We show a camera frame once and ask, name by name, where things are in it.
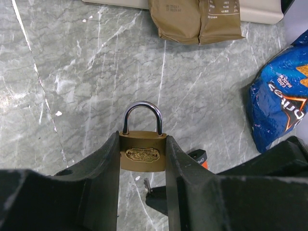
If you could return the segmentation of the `black key bunch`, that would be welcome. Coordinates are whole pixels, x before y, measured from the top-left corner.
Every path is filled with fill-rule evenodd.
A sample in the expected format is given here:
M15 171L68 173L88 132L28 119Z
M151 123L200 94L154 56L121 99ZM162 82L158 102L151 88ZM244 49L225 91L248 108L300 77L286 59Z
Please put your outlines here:
M148 178L145 178L143 181L147 194L151 195L153 193L153 189L151 188L151 183L150 180Z

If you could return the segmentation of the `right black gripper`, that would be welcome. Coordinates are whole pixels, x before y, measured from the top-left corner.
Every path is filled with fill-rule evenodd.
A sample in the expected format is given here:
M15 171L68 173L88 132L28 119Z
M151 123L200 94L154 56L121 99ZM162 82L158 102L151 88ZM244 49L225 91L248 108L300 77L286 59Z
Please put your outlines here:
M219 175L307 177L308 146L298 137L291 136L265 153Z

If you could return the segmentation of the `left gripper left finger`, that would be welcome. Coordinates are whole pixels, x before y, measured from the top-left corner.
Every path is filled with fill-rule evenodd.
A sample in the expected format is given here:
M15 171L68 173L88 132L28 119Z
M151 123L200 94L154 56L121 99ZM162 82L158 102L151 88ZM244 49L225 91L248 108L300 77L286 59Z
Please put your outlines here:
M120 173L119 134L78 163L45 176L0 172L3 231L114 231Z

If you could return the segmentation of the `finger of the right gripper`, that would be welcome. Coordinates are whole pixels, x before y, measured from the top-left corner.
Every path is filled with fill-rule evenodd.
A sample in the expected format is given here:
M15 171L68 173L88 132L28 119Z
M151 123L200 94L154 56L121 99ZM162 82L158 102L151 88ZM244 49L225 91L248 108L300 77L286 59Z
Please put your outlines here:
M166 186L151 188L145 203L152 209L168 216Z

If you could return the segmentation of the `brass padlock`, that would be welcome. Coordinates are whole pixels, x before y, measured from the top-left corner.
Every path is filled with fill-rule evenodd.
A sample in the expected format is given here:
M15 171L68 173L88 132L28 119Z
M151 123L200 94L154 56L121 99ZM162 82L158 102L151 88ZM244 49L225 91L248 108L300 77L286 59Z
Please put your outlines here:
M128 118L130 113L144 107L156 117L156 131L130 131ZM120 166L124 170L135 172L163 172L166 169L166 141L163 132L163 117L154 104L147 101L131 103L123 116L123 129L119 133Z

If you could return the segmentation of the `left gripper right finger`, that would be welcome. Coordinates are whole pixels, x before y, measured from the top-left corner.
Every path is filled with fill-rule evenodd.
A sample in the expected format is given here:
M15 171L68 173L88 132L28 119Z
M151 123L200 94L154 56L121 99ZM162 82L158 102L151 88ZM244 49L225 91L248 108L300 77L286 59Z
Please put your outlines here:
M305 231L308 177L212 173L167 137L171 231Z

